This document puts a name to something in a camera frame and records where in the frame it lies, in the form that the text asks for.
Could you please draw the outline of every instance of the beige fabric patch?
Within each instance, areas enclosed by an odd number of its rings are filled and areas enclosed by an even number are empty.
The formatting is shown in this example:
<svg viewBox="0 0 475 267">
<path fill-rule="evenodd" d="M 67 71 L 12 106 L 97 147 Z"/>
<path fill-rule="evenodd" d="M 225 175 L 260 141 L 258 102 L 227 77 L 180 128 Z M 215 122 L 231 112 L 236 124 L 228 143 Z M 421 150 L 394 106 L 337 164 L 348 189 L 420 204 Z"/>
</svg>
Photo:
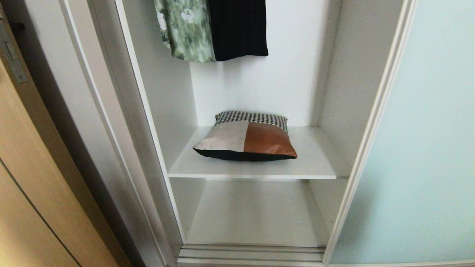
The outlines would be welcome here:
<svg viewBox="0 0 475 267">
<path fill-rule="evenodd" d="M 247 127 L 249 122 L 228 122 L 214 126 L 209 134 L 193 146 L 199 150 L 231 150 L 244 151 Z"/>
</svg>

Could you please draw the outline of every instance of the black garment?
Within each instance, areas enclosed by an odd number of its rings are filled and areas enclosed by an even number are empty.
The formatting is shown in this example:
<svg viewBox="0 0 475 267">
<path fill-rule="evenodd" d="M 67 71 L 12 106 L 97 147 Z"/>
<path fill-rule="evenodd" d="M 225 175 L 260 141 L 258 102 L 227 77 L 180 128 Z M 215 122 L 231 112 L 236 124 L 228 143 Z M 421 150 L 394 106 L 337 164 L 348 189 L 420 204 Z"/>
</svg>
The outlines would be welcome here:
<svg viewBox="0 0 475 267">
<path fill-rule="evenodd" d="M 208 0 L 217 61 L 268 56 L 266 0 Z"/>
</svg>

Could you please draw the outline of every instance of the brown leather patch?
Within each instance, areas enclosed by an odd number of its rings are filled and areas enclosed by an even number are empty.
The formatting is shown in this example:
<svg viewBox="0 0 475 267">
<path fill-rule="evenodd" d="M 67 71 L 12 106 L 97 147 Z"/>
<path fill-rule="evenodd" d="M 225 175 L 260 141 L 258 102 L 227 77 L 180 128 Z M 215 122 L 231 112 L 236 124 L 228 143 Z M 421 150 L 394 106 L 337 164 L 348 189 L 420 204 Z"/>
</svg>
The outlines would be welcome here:
<svg viewBox="0 0 475 267">
<path fill-rule="evenodd" d="M 289 135 L 283 129 L 260 123 L 249 123 L 244 152 L 297 157 L 290 144 Z"/>
</svg>

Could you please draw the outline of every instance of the bottom shelf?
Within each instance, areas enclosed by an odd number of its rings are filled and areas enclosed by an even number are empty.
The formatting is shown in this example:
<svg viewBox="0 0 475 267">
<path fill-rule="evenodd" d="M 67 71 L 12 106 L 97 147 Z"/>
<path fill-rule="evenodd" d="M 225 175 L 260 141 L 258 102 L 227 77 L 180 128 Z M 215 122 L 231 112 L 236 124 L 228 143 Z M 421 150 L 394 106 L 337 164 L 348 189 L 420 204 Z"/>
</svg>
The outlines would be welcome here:
<svg viewBox="0 0 475 267">
<path fill-rule="evenodd" d="M 191 227 L 183 225 L 187 244 L 326 246 L 308 181 L 204 181 Z"/>
</svg>

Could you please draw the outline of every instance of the green floral garment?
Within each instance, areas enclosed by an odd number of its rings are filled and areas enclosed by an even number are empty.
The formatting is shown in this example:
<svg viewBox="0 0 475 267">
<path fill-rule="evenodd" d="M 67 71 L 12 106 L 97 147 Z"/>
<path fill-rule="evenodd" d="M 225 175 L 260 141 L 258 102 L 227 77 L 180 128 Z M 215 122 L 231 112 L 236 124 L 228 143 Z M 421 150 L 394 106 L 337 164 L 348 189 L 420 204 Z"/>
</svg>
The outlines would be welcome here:
<svg viewBox="0 0 475 267">
<path fill-rule="evenodd" d="M 206 0 L 155 0 L 161 37 L 171 55 L 215 62 Z"/>
</svg>

